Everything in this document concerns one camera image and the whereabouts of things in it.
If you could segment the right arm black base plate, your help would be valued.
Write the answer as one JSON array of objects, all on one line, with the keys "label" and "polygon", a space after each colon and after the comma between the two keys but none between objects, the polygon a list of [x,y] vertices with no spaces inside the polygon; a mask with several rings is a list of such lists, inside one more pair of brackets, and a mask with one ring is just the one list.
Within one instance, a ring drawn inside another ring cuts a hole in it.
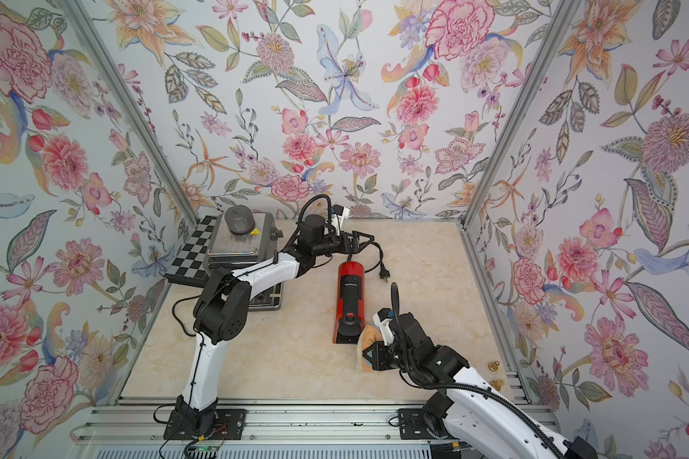
[{"label": "right arm black base plate", "polygon": [[434,432],[427,426],[425,409],[398,409],[396,426],[401,440],[436,440]]}]

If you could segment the silver grey coffee machine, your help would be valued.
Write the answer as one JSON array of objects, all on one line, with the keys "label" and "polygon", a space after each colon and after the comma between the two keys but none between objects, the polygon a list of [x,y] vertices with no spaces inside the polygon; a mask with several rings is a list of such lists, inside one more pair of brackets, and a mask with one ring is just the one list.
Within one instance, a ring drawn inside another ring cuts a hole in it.
[{"label": "silver grey coffee machine", "polygon": [[282,231],[271,213],[254,213],[242,205],[225,210],[214,226],[204,256],[205,284],[218,269],[235,271],[271,258],[281,237]]}]

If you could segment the orange blue patterned cloth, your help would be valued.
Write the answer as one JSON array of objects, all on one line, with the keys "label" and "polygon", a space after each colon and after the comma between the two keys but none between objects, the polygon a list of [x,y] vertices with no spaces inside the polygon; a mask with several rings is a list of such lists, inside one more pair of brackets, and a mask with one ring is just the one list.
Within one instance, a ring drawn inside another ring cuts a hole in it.
[{"label": "orange blue patterned cloth", "polygon": [[373,371],[372,363],[366,359],[367,352],[371,351],[372,347],[377,342],[382,342],[382,340],[382,334],[375,326],[367,325],[361,332],[357,342],[357,350],[359,358],[358,369],[363,373],[371,373]]}]

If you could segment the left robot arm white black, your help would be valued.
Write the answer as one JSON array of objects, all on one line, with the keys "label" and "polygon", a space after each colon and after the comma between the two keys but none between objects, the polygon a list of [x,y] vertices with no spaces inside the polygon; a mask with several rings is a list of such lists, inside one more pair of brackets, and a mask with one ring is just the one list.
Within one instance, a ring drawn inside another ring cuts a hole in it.
[{"label": "left robot arm white black", "polygon": [[243,330],[253,296],[279,283],[302,277],[316,266],[319,256],[355,256],[370,246],[378,247],[370,234],[347,233],[332,223],[332,217],[345,215],[345,209],[325,200],[327,217],[300,217],[291,238],[274,255],[241,270],[219,269],[210,275],[193,310],[196,349],[189,382],[177,397],[166,421],[164,438],[180,433],[194,440],[209,436],[216,429],[217,384],[229,343]]}]

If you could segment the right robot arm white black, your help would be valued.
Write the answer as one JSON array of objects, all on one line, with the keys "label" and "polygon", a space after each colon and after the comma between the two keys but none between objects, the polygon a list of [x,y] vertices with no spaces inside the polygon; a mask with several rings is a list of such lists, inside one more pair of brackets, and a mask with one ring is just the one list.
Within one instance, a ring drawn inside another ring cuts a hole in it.
[{"label": "right robot arm white black", "polygon": [[467,359],[436,345],[411,313],[400,311],[396,283],[389,308],[374,317],[381,340],[362,352],[374,371],[396,370],[407,386],[432,392],[423,405],[427,430],[466,443],[486,458],[597,458],[586,440],[540,424],[495,390]]}]

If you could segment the red capsule coffee machine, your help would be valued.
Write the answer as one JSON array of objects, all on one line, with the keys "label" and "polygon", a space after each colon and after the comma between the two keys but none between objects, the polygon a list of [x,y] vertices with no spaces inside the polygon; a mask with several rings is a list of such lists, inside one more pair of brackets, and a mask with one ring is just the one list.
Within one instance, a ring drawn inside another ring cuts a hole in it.
[{"label": "red capsule coffee machine", "polygon": [[361,263],[346,261],[339,266],[333,342],[356,344],[366,327],[365,269]]}]

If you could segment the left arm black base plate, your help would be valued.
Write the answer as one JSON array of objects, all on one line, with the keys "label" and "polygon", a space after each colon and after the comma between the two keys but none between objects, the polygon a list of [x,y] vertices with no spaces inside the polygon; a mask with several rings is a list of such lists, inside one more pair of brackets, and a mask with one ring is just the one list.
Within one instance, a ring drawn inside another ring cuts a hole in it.
[{"label": "left arm black base plate", "polygon": [[163,434],[165,440],[240,440],[245,426],[245,409],[216,409],[189,412],[174,409]]}]

